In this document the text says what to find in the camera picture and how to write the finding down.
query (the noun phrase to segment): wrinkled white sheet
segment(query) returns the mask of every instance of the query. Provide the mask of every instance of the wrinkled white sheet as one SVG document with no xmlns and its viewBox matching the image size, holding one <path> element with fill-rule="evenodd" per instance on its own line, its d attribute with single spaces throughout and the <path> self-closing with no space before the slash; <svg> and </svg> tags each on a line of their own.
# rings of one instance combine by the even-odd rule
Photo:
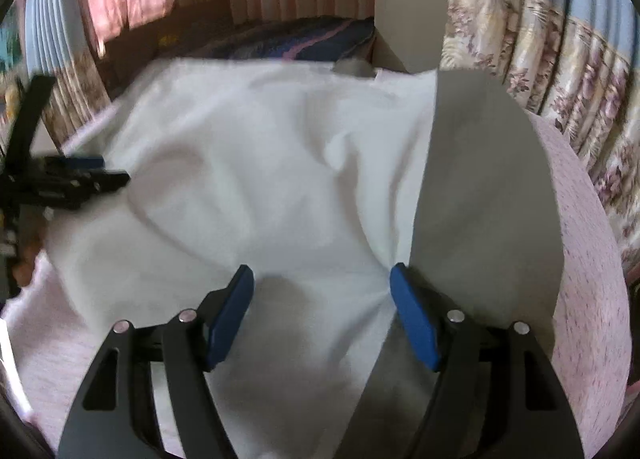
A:
<svg viewBox="0 0 640 459">
<path fill-rule="evenodd" d="M 254 301 L 212 375 L 222 422 L 241 458 L 332 457 L 394 313 L 388 270 L 409 258 L 435 84 L 151 67 L 90 143 L 129 186 L 50 230 L 74 308 L 100 334 L 163 323 L 249 264 Z"/>
</svg>

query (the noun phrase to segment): white fabric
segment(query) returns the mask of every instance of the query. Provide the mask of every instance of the white fabric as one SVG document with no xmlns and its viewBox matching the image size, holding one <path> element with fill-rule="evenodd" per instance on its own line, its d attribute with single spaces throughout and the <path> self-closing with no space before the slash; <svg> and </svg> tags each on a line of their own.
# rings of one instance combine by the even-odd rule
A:
<svg viewBox="0 0 640 459">
<path fill-rule="evenodd" d="M 435 84 L 151 67 L 101 138 L 129 186 L 50 229 L 74 308 L 100 334 L 163 323 L 249 264 L 254 300 L 212 374 L 222 422 L 240 458 L 332 457 L 394 313 L 388 271 L 409 258 Z"/>
</svg>

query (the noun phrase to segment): gray object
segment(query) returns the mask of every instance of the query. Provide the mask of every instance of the gray object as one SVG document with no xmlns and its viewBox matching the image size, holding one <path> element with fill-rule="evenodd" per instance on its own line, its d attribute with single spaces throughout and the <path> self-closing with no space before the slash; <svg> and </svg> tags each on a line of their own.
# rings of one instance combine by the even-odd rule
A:
<svg viewBox="0 0 640 459">
<path fill-rule="evenodd" d="M 411 265 L 484 325 L 526 322 L 543 349 L 564 252 L 546 153 L 494 76 L 441 71 Z"/>
<path fill-rule="evenodd" d="M 361 58 L 344 58 L 334 64 L 334 73 L 356 76 L 357 78 L 375 78 L 376 70 Z"/>
<path fill-rule="evenodd" d="M 519 321 L 516 332 L 534 330 L 551 354 L 564 266 L 551 174 L 529 118 L 490 74 L 438 76 L 410 264 L 477 322 Z M 447 317 L 462 321 L 464 312 Z M 437 376 L 415 358 L 396 317 L 334 459 L 402 457 Z M 465 453 L 478 443 L 488 377 L 481 367 Z"/>
<path fill-rule="evenodd" d="M 180 314 L 178 315 L 178 320 L 180 320 L 183 323 L 193 322 L 197 316 L 198 314 L 195 312 L 194 309 L 185 309 L 184 311 L 181 311 Z"/>
<path fill-rule="evenodd" d="M 131 324 L 126 320 L 120 320 L 113 325 L 113 332 L 116 334 L 126 333 L 131 327 Z"/>
</svg>

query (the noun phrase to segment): black clamp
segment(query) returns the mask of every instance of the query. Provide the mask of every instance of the black clamp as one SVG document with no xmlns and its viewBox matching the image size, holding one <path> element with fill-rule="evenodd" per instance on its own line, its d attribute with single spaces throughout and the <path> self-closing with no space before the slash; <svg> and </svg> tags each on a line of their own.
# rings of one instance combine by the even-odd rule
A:
<svg viewBox="0 0 640 459">
<path fill-rule="evenodd" d="M 237 459 L 203 372 L 225 360 L 253 294 L 254 274 L 243 265 L 225 289 L 164 325 L 117 322 L 78 390 L 58 458 L 175 458 L 162 448 L 150 379 L 150 362 L 164 362 L 186 457 Z"/>
<path fill-rule="evenodd" d="M 488 407 L 469 459 L 584 459 L 569 403 L 529 326 L 484 328 L 402 264 L 391 293 L 415 354 L 440 371 L 424 419 L 404 457 L 457 459 L 469 431 L 479 363 L 491 362 Z M 226 355 L 254 291 L 241 266 L 226 289 L 167 324 L 117 322 L 89 368 L 63 431 L 59 459 L 170 459 L 162 447 L 150 362 L 164 362 L 187 459 L 236 459 L 203 372 Z"/>
<path fill-rule="evenodd" d="M 12 268 L 20 260 L 20 242 L 28 231 L 29 215 L 44 208 L 77 210 L 91 198 L 115 192 L 129 182 L 126 172 L 104 171 L 97 157 L 31 157 L 31 144 L 56 79 L 37 75 L 21 101 L 0 173 L 0 306 L 20 293 Z"/>
</svg>

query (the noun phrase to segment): blue gripper pad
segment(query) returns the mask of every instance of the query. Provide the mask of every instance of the blue gripper pad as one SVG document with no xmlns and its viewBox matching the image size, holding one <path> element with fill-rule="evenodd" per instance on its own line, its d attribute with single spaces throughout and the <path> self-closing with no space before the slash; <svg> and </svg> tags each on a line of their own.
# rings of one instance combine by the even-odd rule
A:
<svg viewBox="0 0 640 459">
<path fill-rule="evenodd" d="M 212 369 L 225 361 L 238 334 L 244 313 L 254 296 L 254 272 L 246 265 L 241 266 L 228 287 L 232 288 L 231 293 L 225 299 L 209 331 L 207 365 Z"/>
<path fill-rule="evenodd" d="M 407 280 L 405 269 L 404 264 L 396 264 L 391 269 L 391 296 L 416 357 L 432 371 L 437 371 L 442 362 L 442 354 L 438 349 L 438 330 L 434 327 L 437 321 L 432 322 L 421 305 L 418 298 L 420 292 Z"/>
<path fill-rule="evenodd" d="M 65 166 L 71 170 L 98 170 L 104 168 L 101 156 L 72 156 L 65 159 Z"/>
</svg>

